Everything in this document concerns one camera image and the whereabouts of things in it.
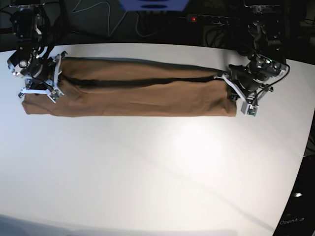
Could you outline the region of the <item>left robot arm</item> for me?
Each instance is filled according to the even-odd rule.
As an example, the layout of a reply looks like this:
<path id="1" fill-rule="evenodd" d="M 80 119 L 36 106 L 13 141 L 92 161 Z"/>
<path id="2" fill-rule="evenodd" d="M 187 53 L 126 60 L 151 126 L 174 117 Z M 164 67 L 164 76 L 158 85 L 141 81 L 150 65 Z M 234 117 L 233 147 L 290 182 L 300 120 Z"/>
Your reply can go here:
<path id="1" fill-rule="evenodd" d="M 246 56 L 247 65 L 228 66 L 230 80 L 239 97 L 251 105 L 289 73 L 285 43 L 286 12 L 283 0 L 230 0 L 227 8 L 233 20 L 230 39 L 236 51 Z"/>

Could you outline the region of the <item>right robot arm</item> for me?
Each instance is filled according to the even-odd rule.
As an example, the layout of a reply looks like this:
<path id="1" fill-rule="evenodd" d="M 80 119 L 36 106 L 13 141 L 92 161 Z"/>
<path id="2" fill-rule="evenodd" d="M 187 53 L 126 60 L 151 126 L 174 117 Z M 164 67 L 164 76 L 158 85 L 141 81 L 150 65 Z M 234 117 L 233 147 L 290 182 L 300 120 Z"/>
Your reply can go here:
<path id="1" fill-rule="evenodd" d="M 17 49 L 7 60 L 10 72 L 26 78 L 31 85 L 43 84 L 51 78 L 52 59 L 49 59 L 50 20 L 40 0 L 12 0 L 17 11 L 10 17 L 12 31 L 17 39 Z"/>

